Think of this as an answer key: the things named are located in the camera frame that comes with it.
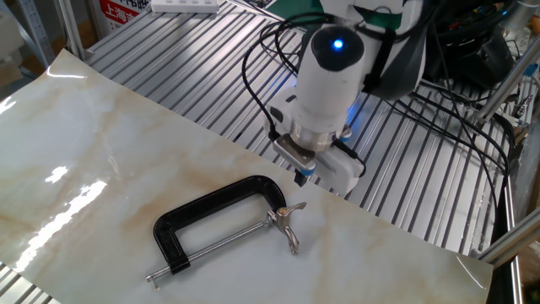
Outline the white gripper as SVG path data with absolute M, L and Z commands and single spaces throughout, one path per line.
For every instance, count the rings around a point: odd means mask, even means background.
M 347 107 L 306 99 L 290 87 L 266 106 L 272 118 L 265 129 L 273 149 L 294 168 L 294 182 L 304 186 L 316 175 L 340 194 L 350 193 L 365 173 L 365 163 L 347 146 Z

